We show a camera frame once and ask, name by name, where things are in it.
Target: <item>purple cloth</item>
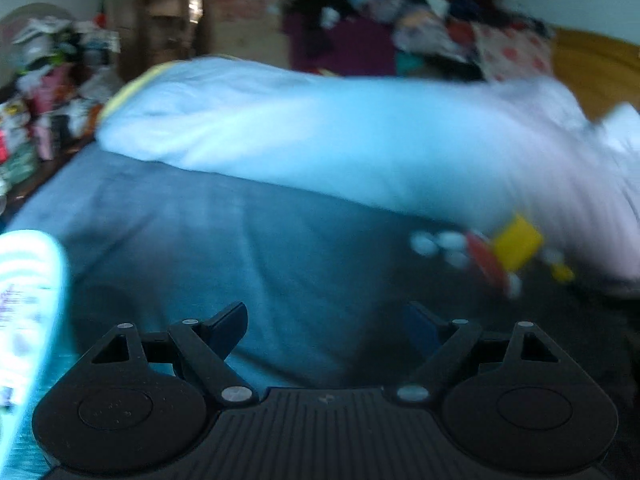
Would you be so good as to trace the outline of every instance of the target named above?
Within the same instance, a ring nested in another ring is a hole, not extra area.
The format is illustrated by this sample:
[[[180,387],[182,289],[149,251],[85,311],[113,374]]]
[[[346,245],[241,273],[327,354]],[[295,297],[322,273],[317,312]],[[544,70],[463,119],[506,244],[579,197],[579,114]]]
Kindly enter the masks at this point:
[[[293,70],[311,72],[324,68],[339,75],[396,74],[396,51],[390,29],[367,18],[348,18],[328,30],[333,48],[314,59],[306,55],[301,14],[285,17],[284,33],[289,36],[289,61]]]

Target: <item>pile of clothes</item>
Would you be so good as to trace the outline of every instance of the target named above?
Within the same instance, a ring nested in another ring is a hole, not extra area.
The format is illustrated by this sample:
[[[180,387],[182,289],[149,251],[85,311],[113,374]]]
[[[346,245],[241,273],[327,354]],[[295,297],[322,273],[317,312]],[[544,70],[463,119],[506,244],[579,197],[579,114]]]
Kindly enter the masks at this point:
[[[32,18],[14,37],[16,77],[0,91],[0,195],[82,136],[123,85],[117,34],[99,22]]]
[[[552,74],[551,29],[500,0],[295,0],[284,29],[305,72],[404,75],[427,58],[487,80]]]

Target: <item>ribbed black plastic surface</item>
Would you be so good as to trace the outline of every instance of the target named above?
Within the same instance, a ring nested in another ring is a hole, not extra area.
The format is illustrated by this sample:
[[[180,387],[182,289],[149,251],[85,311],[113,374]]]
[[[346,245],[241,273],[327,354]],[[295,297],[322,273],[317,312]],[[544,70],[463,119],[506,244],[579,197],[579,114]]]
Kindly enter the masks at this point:
[[[81,478],[62,470],[47,476],[47,480]],[[397,406],[378,389],[274,389],[257,406],[223,412],[194,451],[162,472],[127,478],[508,480],[519,476],[478,465],[446,439],[430,412]],[[562,478],[606,476],[591,468]]]

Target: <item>clothing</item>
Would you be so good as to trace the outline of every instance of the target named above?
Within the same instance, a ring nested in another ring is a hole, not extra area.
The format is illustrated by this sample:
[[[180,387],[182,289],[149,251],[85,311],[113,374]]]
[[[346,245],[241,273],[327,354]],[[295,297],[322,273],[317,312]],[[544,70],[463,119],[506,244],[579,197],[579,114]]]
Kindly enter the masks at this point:
[[[330,52],[334,46],[322,28],[322,10],[331,8],[340,14],[340,19],[356,14],[347,0],[295,0],[289,12],[303,17],[303,44],[306,56],[313,59]]]
[[[532,30],[473,24],[480,68],[487,81],[552,76],[551,44]]]
[[[338,75],[395,75],[396,50],[388,27],[368,18],[342,20],[331,30],[319,32],[328,38],[332,49],[319,56],[309,56],[305,48],[308,33],[304,17],[289,14],[284,19],[289,36],[289,62],[292,70],[311,72],[324,68]]]
[[[480,6],[473,0],[453,0],[449,15],[464,22],[484,23],[497,28],[508,27],[512,21],[510,13]]]

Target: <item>pink patterned fabric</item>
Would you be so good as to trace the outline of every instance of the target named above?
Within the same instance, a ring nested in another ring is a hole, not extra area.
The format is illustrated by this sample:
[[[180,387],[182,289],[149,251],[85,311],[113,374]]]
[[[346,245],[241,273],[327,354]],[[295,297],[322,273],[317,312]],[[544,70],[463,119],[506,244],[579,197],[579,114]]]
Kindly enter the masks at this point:
[[[41,85],[33,91],[32,106],[36,115],[42,115],[52,111],[56,106],[56,93],[63,87],[68,79],[71,65],[66,63],[54,68],[42,78]]]
[[[474,23],[480,69],[487,81],[553,75],[551,44],[533,30]]]

